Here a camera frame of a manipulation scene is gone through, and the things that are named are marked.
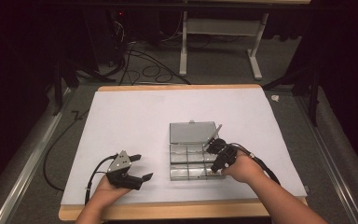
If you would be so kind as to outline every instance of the white paper sheet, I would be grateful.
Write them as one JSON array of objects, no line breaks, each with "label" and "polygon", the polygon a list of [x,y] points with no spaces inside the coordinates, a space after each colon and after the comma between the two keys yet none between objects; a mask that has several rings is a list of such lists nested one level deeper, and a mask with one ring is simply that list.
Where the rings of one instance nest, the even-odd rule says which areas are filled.
[{"label": "white paper sheet", "polygon": [[[140,190],[117,203],[185,202],[253,199],[246,185],[231,177],[215,180],[170,180],[169,127],[190,120],[223,124],[219,136],[253,152],[295,196],[306,196],[287,152],[278,123],[261,88],[98,91],[78,146],[62,204],[83,204],[85,187],[96,165],[126,150],[141,154],[129,170],[141,177],[154,173]],[[106,171],[110,161],[101,167]],[[96,175],[92,191],[102,175]]]}]

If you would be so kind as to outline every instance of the transparent compartment box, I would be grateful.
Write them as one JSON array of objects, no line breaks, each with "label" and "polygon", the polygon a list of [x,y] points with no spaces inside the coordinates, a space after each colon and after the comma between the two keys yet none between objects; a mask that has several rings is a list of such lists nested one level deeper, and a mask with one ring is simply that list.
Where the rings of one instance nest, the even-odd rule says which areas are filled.
[{"label": "transparent compartment box", "polygon": [[208,153],[203,144],[215,132],[214,122],[182,122],[170,124],[171,180],[224,178],[212,173],[216,155]]}]

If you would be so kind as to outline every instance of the person's left hand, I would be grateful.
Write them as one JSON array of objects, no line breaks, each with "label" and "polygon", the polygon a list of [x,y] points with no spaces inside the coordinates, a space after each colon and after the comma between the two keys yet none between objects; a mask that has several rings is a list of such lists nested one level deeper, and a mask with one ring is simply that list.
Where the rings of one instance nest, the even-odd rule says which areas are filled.
[{"label": "person's left hand", "polygon": [[104,175],[103,178],[101,178],[97,189],[94,191],[94,194],[89,199],[89,203],[97,203],[101,206],[101,209],[104,209],[130,191],[131,189],[118,189],[111,185],[106,175]]}]

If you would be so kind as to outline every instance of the human arm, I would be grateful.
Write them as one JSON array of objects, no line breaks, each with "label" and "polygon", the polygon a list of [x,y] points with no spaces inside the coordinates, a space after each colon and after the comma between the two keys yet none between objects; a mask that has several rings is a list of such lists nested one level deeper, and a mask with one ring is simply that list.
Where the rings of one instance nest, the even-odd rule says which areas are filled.
[{"label": "human arm", "polygon": [[248,184],[277,224],[327,223],[298,198],[271,180],[263,169],[245,153],[238,150],[234,164],[222,170],[235,180]]},{"label": "human arm", "polygon": [[103,210],[130,191],[130,189],[117,189],[109,183],[106,175],[104,175],[89,202],[78,216],[76,224],[101,223]]}]

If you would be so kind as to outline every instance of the human hand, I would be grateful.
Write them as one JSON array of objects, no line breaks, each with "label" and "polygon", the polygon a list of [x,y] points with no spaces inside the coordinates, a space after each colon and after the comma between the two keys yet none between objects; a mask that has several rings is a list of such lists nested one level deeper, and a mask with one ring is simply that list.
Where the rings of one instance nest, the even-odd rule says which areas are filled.
[{"label": "human hand", "polygon": [[244,152],[237,150],[237,158],[234,164],[222,169],[222,175],[231,175],[235,180],[247,183],[265,175],[263,169]]},{"label": "human hand", "polygon": [[94,191],[94,194],[89,199],[89,203],[98,204],[101,209],[104,209],[130,191],[131,189],[118,189],[111,185],[106,175],[104,175],[103,178],[101,178],[97,189]]}]

